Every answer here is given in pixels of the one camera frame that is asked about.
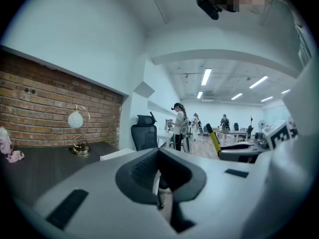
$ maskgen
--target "office desk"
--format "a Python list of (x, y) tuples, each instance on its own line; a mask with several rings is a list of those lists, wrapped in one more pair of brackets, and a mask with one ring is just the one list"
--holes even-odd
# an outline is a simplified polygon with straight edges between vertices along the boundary
[(220, 131), (221, 130), (221, 127), (212, 127), (211, 128), (214, 132), (216, 132), (216, 131)]
[(131, 150), (131, 149), (128, 149), (128, 148), (121, 149), (121, 150), (113, 152), (111, 154), (108, 154), (108, 155), (105, 155), (105, 156), (101, 156), (100, 157), (100, 161), (105, 161), (105, 160), (108, 160), (108, 159), (111, 159), (111, 158), (124, 156), (124, 155), (130, 154), (130, 153), (133, 153), (133, 152), (135, 152), (135, 151)]
[(14, 147), (24, 153), (24, 159), (9, 163), (1, 155), (3, 175), (12, 194), (28, 206), (48, 189), (63, 181), (82, 167), (100, 161), (100, 156), (117, 151), (106, 142), (89, 144), (89, 154), (77, 156), (67, 147)]
[(166, 141), (165, 147), (169, 148), (169, 142), (170, 142), (170, 139), (172, 138), (172, 136), (173, 136), (173, 132), (172, 131), (166, 132), (164, 130), (158, 130), (158, 135), (157, 135), (157, 137), (158, 137), (158, 146), (159, 146), (159, 140), (163, 139), (164, 141)]
[(230, 135), (235, 135), (236, 136), (236, 142), (238, 142), (238, 135), (239, 134), (242, 134), (242, 135), (246, 135), (246, 141), (248, 140), (248, 133), (247, 132), (244, 132), (244, 131), (239, 131), (239, 130), (231, 130), (231, 131), (216, 131), (216, 135), (218, 136), (218, 134), (222, 134), (223, 135), (223, 138), (222, 138), (222, 142), (220, 144), (220, 146), (222, 147), (223, 144), (224, 144), (224, 141), (225, 141), (225, 136), (227, 134), (230, 134)]

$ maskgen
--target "white desk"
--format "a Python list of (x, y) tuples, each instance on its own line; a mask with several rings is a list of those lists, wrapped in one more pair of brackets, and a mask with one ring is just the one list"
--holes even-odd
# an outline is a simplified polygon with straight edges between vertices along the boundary
[(221, 131), (221, 127), (212, 127), (211, 129), (212, 129), (214, 132)]
[(122, 150), (113, 152), (111, 154), (108, 154), (108, 155), (105, 155), (105, 156), (101, 156), (100, 157), (100, 161), (108, 160), (108, 159), (119, 157), (119, 156), (124, 156), (124, 155), (132, 153), (132, 152), (135, 152), (135, 151), (131, 150), (131, 149), (127, 149), (127, 148), (126, 149), (122, 149)]
[(158, 145), (159, 145), (159, 140), (163, 139), (164, 141), (166, 141), (165, 147), (169, 148), (169, 142), (172, 136), (173, 136), (173, 132), (171, 131), (166, 132), (164, 130), (158, 130)]
[(221, 141), (220, 146), (222, 147), (225, 141), (225, 135), (230, 134), (230, 135), (235, 135), (236, 136), (236, 142), (238, 142), (238, 135), (242, 134), (242, 135), (246, 135), (246, 141), (248, 140), (248, 133), (244, 132), (244, 131), (239, 131), (239, 130), (231, 130), (231, 131), (216, 131), (216, 135), (218, 136), (218, 134), (221, 133), (223, 135), (223, 139)]

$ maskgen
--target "mesh chair back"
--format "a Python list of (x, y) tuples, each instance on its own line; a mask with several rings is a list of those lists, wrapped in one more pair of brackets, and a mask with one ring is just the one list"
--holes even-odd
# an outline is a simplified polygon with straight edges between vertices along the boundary
[(250, 139), (250, 137), (251, 137), (251, 132), (253, 131), (253, 127), (251, 127), (251, 126), (249, 126), (248, 127), (248, 130), (247, 130), (247, 133), (248, 133), (248, 139)]
[(131, 133), (137, 151), (158, 148), (157, 128), (155, 125), (133, 125)]
[(154, 125), (155, 124), (155, 119), (151, 116), (146, 116), (146, 115), (138, 115), (138, 125), (139, 126), (145, 126), (145, 125)]

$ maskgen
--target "floor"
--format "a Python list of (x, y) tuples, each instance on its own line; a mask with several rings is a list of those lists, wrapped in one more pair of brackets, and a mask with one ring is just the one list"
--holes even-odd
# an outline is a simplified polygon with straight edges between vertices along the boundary
[[(197, 140), (190, 139), (189, 141), (191, 154), (204, 158), (218, 159), (217, 151), (213, 145), (210, 136), (199, 135)], [(165, 219), (170, 222), (171, 210), (172, 210), (172, 193), (170, 189), (159, 189), (160, 198), (163, 201), (164, 208), (160, 210)]]

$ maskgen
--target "white shirt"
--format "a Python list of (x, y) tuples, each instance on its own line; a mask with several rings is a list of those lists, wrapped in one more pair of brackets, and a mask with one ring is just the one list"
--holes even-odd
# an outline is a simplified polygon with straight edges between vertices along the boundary
[(198, 119), (197, 119), (197, 117), (194, 117), (194, 118), (193, 118), (192, 124), (193, 124), (193, 128), (194, 128), (195, 130), (198, 130), (199, 126), (198, 126)]
[(180, 111), (177, 113), (177, 117), (175, 120), (176, 125), (174, 126), (174, 130), (173, 130), (174, 134), (180, 134), (180, 126), (183, 123), (183, 121), (184, 121), (184, 113)]

